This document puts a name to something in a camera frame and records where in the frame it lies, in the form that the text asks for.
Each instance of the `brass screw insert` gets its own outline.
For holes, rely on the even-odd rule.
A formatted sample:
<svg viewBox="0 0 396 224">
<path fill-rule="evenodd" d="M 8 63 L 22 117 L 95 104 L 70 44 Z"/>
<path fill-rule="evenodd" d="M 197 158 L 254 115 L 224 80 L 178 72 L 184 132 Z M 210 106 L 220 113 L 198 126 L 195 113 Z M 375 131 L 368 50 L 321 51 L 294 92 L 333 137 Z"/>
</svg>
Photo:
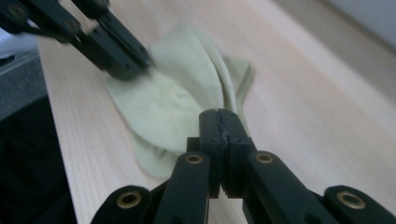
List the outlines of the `brass screw insert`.
<svg viewBox="0 0 396 224">
<path fill-rule="evenodd" d="M 131 190 L 120 195 L 117 199 L 117 205 L 120 208 L 127 209 L 137 206 L 140 204 L 140 201 L 142 201 L 140 193 L 136 190 Z"/>
<path fill-rule="evenodd" d="M 353 209 L 363 209 L 366 207 L 366 203 L 363 199 L 348 191 L 337 193 L 337 199 L 344 205 Z"/>
<path fill-rule="evenodd" d="M 257 154 L 256 160 L 262 163 L 271 163 L 274 159 L 272 158 L 271 155 L 265 154 L 265 153 L 260 153 Z"/>
<path fill-rule="evenodd" d="M 186 162 L 191 163 L 191 164 L 198 164 L 203 160 L 204 160 L 204 158 L 202 158 L 202 156 L 198 156 L 198 155 L 190 155 L 186 158 Z"/>
</svg>

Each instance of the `wooden table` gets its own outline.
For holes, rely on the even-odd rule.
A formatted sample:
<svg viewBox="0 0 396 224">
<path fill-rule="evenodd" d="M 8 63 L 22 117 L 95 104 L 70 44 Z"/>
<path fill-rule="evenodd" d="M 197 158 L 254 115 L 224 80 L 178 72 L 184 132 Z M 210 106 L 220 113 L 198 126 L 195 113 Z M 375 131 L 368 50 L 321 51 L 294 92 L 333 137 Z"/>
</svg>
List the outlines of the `wooden table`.
<svg viewBox="0 0 396 224">
<path fill-rule="evenodd" d="M 392 49 L 315 0 L 112 0 L 111 10 L 145 46 L 186 22 L 224 54 L 250 59 L 257 72 L 244 111 L 257 148 L 314 192 L 348 185 L 396 214 Z M 136 165 L 108 75 L 55 41 L 41 39 L 40 55 L 78 223 L 115 189 L 160 184 Z M 209 212 L 209 223 L 246 223 L 240 200 L 222 195 Z"/>
</svg>

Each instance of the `cloth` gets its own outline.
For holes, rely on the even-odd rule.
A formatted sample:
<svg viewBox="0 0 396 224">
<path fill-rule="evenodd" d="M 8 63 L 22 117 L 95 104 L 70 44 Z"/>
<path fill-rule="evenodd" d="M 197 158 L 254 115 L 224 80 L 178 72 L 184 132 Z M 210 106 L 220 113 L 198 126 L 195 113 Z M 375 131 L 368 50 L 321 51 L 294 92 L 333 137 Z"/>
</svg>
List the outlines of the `cloth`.
<svg viewBox="0 0 396 224">
<path fill-rule="evenodd" d="M 132 80 L 106 86 L 131 128 L 138 164 L 169 177 L 187 137 L 199 135 L 198 116 L 213 108 L 237 113 L 253 76 L 250 62 L 221 57 L 202 33 L 182 25 L 148 49 L 152 65 Z"/>
</svg>

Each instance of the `screw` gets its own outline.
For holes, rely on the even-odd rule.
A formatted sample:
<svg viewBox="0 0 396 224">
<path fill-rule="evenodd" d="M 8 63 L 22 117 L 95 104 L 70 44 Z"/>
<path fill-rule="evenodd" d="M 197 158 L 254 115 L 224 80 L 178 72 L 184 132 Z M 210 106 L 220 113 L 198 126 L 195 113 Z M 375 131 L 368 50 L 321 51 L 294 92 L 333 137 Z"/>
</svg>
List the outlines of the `screw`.
<svg viewBox="0 0 396 224">
<path fill-rule="evenodd" d="M 23 20 L 26 19 L 27 17 L 27 13 L 25 12 L 25 10 L 23 10 L 23 8 L 21 8 L 20 6 L 16 5 L 16 4 L 9 4 L 7 6 L 8 11 L 17 19 Z"/>
</svg>

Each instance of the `black plastic part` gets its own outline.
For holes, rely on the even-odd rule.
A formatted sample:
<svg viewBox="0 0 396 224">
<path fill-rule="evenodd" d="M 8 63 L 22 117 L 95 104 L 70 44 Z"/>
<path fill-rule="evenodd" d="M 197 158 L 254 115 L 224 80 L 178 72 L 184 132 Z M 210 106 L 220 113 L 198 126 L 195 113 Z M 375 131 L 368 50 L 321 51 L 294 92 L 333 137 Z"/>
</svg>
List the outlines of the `black plastic part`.
<svg viewBox="0 0 396 224">
<path fill-rule="evenodd" d="M 18 8 L 20 16 L 11 13 L 12 8 Z M 27 24 L 28 17 L 29 10 L 18 0 L 0 1 L 0 27 L 5 31 L 12 34 L 21 33 Z"/>
<path fill-rule="evenodd" d="M 165 192 L 167 184 L 168 181 L 165 181 L 150 192 L 151 203 L 144 218 L 145 224 L 150 224 L 154 221 L 155 214 L 157 214 L 158 207 L 160 206 L 160 202 L 163 198 L 163 193 Z"/>
<path fill-rule="evenodd" d="M 0 59 L 0 68 L 15 61 L 15 55 Z"/>
<path fill-rule="evenodd" d="M 210 198 L 218 198 L 224 177 L 227 136 L 221 133 L 218 111 L 206 110 L 199 115 L 199 149 L 210 157 Z"/>
<path fill-rule="evenodd" d="M 23 3 L 42 17 L 41 20 L 34 21 L 38 26 L 42 25 L 40 23 L 45 20 L 46 24 L 44 25 L 50 25 L 54 30 L 70 38 L 82 32 L 79 21 L 64 9 L 58 1 L 46 1 L 43 4 L 43 0 L 26 0 Z"/>
<path fill-rule="evenodd" d="M 271 223 L 267 212 L 264 207 L 262 207 L 259 197 L 250 185 L 247 185 L 244 193 L 242 210 L 244 211 L 248 224 Z"/>
<path fill-rule="evenodd" d="M 139 195 L 140 199 L 136 199 L 133 195 L 122 197 L 123 194 L 132 192 L 133 195 Z M 132 204 L 134 200 L 138 200 L 135 206 L 122 207 L 120 202 Z M 105 202 L 93 217 L 92 224 L 130 224 L 143 223 L 143 218 L 149 208 L 150 193 L 147 189 L 137 186 L 127 186 L 114 191 L 107 197 Z"/>
<path fill-rule="evenodd" d="M 200 139 L 199 137 L 187 137 L 186 152 L 199 151 Z"/>
<path fill-rule="evenodd" d="M 179 156 L 153 223 L 206 223 L 209 169 L 210 159 L 203 153 Z"/>
<path fill-rule="evenodd" d="M 107 12 L 97 20 L 108 35 L 138 66 L 147 67 L 149 65 L 149 53 L 147 50 L 113 14 Z"/>
<path fill-rule="evenodd" d="M 338 223 L 276 155 L 251 152 L 246 168 L 249 183 L 272 223 Z"/>
<path fill-rule="evenodd" d="M 98 19 L 108 12 L 108 0 L 72 0 L 87 18 Z"/>
<path fill-rule="evenodd" d="M 396 217 L 393 214 L 357 189 L 346 186 L 328 188 L 324 193 L 323 202 L 341 223 L 396 223 Z"/>
<path fill-rule="evenodd" d="M 224 189 L 229 198 L 242 198 L 247 178 L 244 162 L 248 154 L 255 150 L 238 116 L 228 110 L 219 110 L 221 126 L 227 133 L 228 150 L 225 158 L 226 175 Z"/>
<path fill-rule="evenodd" d="M 72 42 L 76 49 L 115 78 L 128 79 L 143 71 L 100 27 L 79 41 Z"/>
</svg>

